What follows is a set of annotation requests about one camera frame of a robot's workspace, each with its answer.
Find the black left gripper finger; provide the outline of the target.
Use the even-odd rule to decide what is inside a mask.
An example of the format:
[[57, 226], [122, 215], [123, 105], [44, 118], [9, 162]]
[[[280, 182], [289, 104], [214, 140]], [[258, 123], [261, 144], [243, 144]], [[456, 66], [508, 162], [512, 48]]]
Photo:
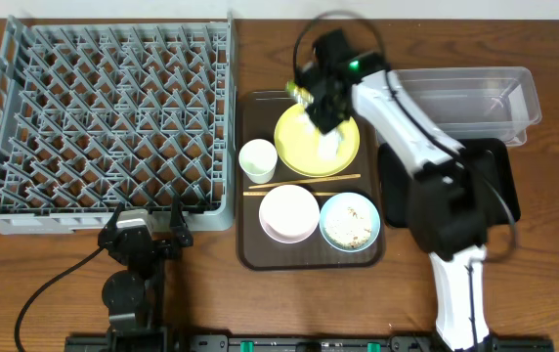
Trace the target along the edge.
[[104, 227], [104, 232], [110, 234], [116, 231], [116, 222], [119, 218], [120, 213], [125, 209], [125, 203], [121, 202], [113, 211], [112, 216], [107, 221]]
[[194, 244], [193, 234], [186, 223], [183, 204], [178, 195], [172, 197], [169, 229], [180, 247], [190, 247]]

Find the green wrapper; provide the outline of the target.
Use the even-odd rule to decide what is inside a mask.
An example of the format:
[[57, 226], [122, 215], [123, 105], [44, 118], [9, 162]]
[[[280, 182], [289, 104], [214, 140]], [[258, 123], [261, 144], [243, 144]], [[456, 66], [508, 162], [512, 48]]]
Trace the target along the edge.
[[312, 94], [303, 87], [298, 86], [294, 81], [288, 81], [285, 91], [295, 103], [307, 107], [314, 101]]

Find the white tissue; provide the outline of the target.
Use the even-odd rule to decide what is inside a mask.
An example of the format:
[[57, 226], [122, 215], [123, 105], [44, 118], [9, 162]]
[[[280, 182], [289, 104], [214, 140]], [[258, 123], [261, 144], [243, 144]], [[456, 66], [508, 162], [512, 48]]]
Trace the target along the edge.
[[314, 125], [306, 113], [302, 113], [297, 120], [305, 128], [305, 134], [315, 142], [316, 151], [320, 159], [332, 160], [337, 157], [339, 145], [343, 139], [338, 128], [323, 133]]

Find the white cup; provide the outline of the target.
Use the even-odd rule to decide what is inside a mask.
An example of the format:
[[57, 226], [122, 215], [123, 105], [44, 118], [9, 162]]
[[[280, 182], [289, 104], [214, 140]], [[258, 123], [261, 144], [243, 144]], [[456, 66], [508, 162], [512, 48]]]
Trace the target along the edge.
[[255, 184], [268, 183], [275, 174], [277, 162], [275, 146], [264, 139], [246, 142], [238, 154], [240, 168]]

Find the light blue bowl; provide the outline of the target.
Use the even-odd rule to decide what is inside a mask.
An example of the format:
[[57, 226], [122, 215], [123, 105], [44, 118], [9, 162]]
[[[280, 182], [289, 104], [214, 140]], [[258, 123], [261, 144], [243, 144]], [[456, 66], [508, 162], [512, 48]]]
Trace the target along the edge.
[[379, 237], [381, 220], [374, 203], [357, 193], [341, 193], [321, 209], [319, 228], [323, 239], [336, 250], [357, 253]]

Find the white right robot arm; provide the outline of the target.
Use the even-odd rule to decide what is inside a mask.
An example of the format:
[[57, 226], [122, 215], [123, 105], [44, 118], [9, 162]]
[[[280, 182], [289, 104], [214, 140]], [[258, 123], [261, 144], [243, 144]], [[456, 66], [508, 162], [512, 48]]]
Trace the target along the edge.
[[478, 159], [446, 134], [407, 92], [384, 51], [358, 52], [343, 30], [320, 36], [314, 58], [293, 67], [286, 90], [311, 126], [333, 137], [352, 117], [369, 123], [409, 177], [406, 221], [432, 263], [438, 298], [436, 332], [448, 351], [489, 351], [483, 316], [488, 229], [514, 216]]

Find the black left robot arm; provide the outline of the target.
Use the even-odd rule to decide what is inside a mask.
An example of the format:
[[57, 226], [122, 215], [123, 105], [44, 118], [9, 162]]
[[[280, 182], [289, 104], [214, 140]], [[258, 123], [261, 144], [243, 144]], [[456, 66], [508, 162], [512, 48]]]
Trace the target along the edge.
[[124, 266], [102, 289], [108, 310], [108, 352], [176, 352], [175, 332], [163, 320], [165, 262], [178, 259], [175, 239], [156, 239], [144, 209], [119, 204], [98, 234], [98, 247]]

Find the grey dishwasher rack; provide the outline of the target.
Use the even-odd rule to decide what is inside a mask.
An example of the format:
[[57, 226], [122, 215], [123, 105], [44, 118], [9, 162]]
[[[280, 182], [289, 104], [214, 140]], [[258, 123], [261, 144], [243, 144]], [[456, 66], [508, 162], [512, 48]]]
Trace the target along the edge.
[[194, 231], [235, 220], [232, 20], [27, 26], [0, 47], [0, 234], [101, 228], [178, 201]]

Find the rice food waste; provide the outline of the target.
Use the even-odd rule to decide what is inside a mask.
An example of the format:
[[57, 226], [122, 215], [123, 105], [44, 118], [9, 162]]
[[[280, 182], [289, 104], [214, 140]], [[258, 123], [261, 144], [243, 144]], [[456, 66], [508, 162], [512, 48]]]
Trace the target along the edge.
[[323, 229], [327, 237], [342, 248], [362, 247], [372, 231], [369, 209], [359, 204], [336, 204], [327, 212]]

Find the lower wooden chopstick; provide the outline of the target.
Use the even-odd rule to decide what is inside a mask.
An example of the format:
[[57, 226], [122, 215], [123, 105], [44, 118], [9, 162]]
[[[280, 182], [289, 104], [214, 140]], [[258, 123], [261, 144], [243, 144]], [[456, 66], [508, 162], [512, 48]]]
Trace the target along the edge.
[[[263, 197], [266, 194], [268, 194], [269, 192], [243, 192], [242, 195], [245, 197]], [[311, 195], [315, 196], [315, 197], [333, 197], [335, 195], [337, 195], [338, 193], [335, 192], [308, 192]]]

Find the wooden chopstick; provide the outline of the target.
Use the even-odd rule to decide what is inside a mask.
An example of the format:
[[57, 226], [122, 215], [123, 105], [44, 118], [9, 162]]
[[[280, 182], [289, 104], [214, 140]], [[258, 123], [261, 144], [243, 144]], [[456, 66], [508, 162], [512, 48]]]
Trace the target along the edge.
[[308, 185], [308, 184], [317, 184], [317, 183], [325, 183], [325, 182], [335, 182], [335, 181], [359, 179], [361, 177], [362, 177], [362, 175], [360, 173], [333, 175], [333, 176], [326, 176], [326, 177], [320, 177], [320, 178], [307, 178], [307, 179], [299, 179], [299, 180], [281, 181], [281, 182], [253, 185], [253, 186], [249, 186], [248, 189], [249, 190], [261, 190], [261, 189], [269, 189], [269, 188], [285, 186], [285, 185]]
[[[266, 194], [268, 194], [269, 192], [243, 192], [242, 195], [245, 197], [263, 197]], [[315, 196], [315, 197], [333, 197], [335, 195], [337, 195], [338, 193], [335, 192], [308, 192], [311, 195]]]

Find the upper wooden chopstick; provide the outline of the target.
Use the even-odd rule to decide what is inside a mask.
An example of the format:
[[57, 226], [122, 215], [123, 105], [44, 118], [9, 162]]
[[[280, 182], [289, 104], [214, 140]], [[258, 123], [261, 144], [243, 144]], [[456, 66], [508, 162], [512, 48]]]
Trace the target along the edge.
[[308, 185], [308, 184], [317, 184], [317, 183], [325, 183], [325, 182], [335, 182], [335, 181], [359, 179], [361, 177], [362, 177], [362, 175], [360, 173], [333, 175], [333, 176], [326, 176], [326, 177], [320, 177], [320, 178], [307, 178], [307, 179], [299, 179], [299, 180], [281, 181], [281, 182], [253, 185], [253, 186], [249, 186], [248, 189], [249, 190], [261, 190], [261, 189], [269, 189], [269, 188], [285, 186], [285, 185]]

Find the pink bowl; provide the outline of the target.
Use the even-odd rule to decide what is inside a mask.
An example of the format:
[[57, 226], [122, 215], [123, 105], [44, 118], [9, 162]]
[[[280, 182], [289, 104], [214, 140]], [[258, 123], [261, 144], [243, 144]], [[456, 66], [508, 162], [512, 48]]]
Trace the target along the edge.
[[259, 206], [259, 222], [268, 237], [280, 243], [304, 241], [319, 226], [320, 207], [305, 188], [285, 185], [273, 188]]

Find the clear plastic bin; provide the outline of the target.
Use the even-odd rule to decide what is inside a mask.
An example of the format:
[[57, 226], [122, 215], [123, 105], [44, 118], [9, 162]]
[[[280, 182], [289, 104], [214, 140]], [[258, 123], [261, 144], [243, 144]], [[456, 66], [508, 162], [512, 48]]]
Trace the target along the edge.
[[542, 119], [533, 76], [522, 66], [400, 69], [390, 77], [457, 140], [494, 138], [518, 147]]

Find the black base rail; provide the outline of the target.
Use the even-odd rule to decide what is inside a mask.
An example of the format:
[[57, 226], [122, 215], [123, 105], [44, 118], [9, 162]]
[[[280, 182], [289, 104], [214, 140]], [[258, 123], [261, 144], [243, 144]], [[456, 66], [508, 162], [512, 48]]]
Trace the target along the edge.
[[189, 352], [432, 352], [446, 345], [432, 336], [401, 335], [382, 339], [266, 338], [195, 335], [167, 346], [159, 337], [70, 336], [64, 351], [189, 351]]

